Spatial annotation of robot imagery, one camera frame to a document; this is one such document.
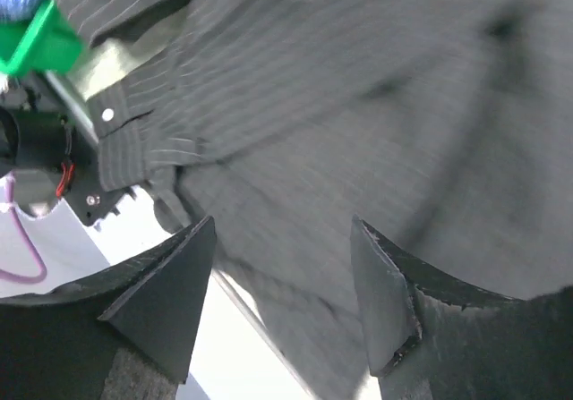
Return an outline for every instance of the dark gray cloth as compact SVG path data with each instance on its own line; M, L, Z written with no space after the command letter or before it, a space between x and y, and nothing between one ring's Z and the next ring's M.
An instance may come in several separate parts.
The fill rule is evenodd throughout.
M58 0L88 41L159 1ZM164 53L90 101L101 181L213 215L218 268L317 397L353 398L366 372L353 214L499 293L571 283L573 0L188 8ZM500 51L488 26L516 11L522 43ZM492 90L502 72L515 85Z

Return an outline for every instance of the green container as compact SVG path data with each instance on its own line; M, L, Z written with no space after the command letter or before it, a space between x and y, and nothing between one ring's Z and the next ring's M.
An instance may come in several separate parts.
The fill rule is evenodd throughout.
M83 45L55 0L46 0L29 21L0 24L0 72L22 76L30 71L68 72Z

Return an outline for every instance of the shirt button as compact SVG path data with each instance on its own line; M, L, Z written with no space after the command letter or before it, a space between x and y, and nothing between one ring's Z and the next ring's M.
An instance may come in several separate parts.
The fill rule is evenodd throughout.
M115 112L113 109L104 109L104 112L101 113L101 119L104 120L106 123L114 119Z

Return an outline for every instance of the purple cable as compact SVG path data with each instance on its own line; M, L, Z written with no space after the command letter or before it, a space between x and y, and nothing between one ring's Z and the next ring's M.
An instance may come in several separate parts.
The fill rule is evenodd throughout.
M8 272L0 268L0 278L6 281L14 282L16 284L25 284L25 285L39 284L44 279L46 279L47 276L46 263L44 263L44 260L39 255L39 252L32 243L32 240L28 236L28 233L26 233L26 229L22 225L20 217L18 217L18 212L16 211L16 207L14 205L14 183L16 182L16 178L14 178L13 174L10 173L5 177L5 180L6 180L6 188L5 188L6 203L10 205L10 207L8 208L8 212L10 212L10 215L12 216L14 225L16 226L18 232L20 233L20 237L26 244L28 250L30 250L30 254L34 258L34 260L38 263L40 272L38 275L35 275L34 277L26 277L24 275L18 275L16 273Z

